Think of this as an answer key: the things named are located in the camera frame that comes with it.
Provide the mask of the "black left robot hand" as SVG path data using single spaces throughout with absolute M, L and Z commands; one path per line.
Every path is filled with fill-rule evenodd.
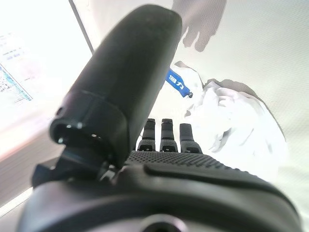
M 204 155 L 189 125 L 156 152 L 148 115 L 181 37 L 157 5 L 106 36 L 49 129 L 62 154 L 36 166 L 19 232 L 300 232 L 291 201 L 263 179 Z

